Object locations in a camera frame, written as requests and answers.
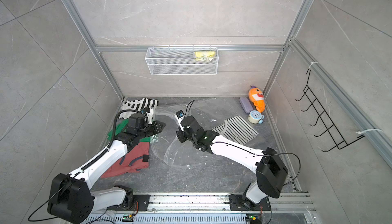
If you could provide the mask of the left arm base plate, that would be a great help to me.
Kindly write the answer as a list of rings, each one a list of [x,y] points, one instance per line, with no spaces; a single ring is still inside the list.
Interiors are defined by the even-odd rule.
[[[150,195],[130,195],[126,196],[125,200],[115,207],[116,211],[147,211],[150,202]]]

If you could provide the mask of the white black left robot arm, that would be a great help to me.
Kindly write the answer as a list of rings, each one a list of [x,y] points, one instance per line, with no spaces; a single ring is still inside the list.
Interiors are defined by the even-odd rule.
[[[80,224],[98,210],[121,211],[136,207],[131,188],[116,185],[95,192],[91,189],[141,139],[161,133],[165,126],[163,122],[154,121],[150,112],[133,112],[123,129],[118,133],[112,131],[109,144],[103,150],[76,170],[67,175],[58,174],[52,180],[48,213],[72,224]]]

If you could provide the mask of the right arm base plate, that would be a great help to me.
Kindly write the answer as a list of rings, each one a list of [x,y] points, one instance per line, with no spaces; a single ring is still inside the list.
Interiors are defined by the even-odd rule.
[[[231,211],[271,211],[268,197],[255,204],[243,195],[230,194],[229,205]]]

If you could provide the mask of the red shirt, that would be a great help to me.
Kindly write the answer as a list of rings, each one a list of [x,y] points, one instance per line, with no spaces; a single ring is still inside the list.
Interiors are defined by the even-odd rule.
[[[102,176],[101,179],[117,177],[124,174],[139,173],[149,167],[150,143],[140,142],[129,153],[118,159]]]

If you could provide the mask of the green shirt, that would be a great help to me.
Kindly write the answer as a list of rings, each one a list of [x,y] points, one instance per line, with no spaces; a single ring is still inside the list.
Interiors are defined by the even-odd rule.
[[[126,126],[128,125],[129,120],[128,119],[122,119],[120,121],[120,124],[116,125],[116,130],[115,130],[115,135],[118,135],[120,132],[125,132],[126,131]],[[107,135],[107,140],[109,141],[112,137],[113,131],[111,130],[108,135]],[[146,137],[140,140],[140,142],[152,142],[153,137]]]

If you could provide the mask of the clear plastic vacuum bag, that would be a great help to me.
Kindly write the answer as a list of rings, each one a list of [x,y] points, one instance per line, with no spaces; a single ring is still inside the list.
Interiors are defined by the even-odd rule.
[[[214,158],[206,147],[225,120],[243,115],[234,98],[192,98],[189,101],[159,105],[154,119],[165,124],[163,131],[151,139],[154,155],[169,166],[189,166]]]

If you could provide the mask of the black white striped tank top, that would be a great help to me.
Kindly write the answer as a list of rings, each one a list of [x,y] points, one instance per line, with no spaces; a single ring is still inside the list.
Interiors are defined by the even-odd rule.
[[[159,101],[157,99],[151,99],[151,98],[142,98],[142,99],[136,99],[136,100],[125,100],[121,106],[122,110],[135,110],[135,111],[141,111],[142,109],[145,108],[155,108],[156,106],[159,105]]]

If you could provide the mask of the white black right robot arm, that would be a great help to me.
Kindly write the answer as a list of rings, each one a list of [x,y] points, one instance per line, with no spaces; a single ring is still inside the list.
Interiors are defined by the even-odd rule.
[[[256,175],[256,181],[243,194],[244,207],[250,209],[266,197],[280,197],[288,168],[275,150],[269,147],[266,150],[250,148],[215,131],[204,130],[192,115],[185,116],[183,111],[177,112],[175,118],[179,125],[176,134],[181,143],[189,140],[199,151],[226,157]]]

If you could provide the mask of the thin striped white shirt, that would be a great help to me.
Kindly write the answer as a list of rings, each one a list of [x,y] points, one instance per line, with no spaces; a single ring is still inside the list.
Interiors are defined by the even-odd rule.
[[[223,124],[212,130],[241,145],[247,144],[258,135],[258,132],[240,116],[226,119]]]

